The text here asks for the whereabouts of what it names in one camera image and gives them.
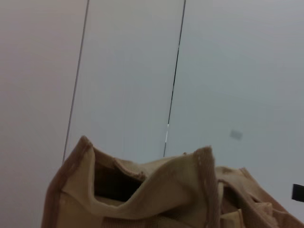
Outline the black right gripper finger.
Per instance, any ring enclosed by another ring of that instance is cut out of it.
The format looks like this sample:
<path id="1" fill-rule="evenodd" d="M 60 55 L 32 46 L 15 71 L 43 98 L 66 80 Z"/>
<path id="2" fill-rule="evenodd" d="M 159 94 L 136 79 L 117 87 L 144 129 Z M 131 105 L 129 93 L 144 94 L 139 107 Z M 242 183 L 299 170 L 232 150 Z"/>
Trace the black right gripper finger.
<path id="1" fill-rule="evenodd" d="M 304 202 L 304 186 L 299 184 L 293 185 L 292 200 Z"/>

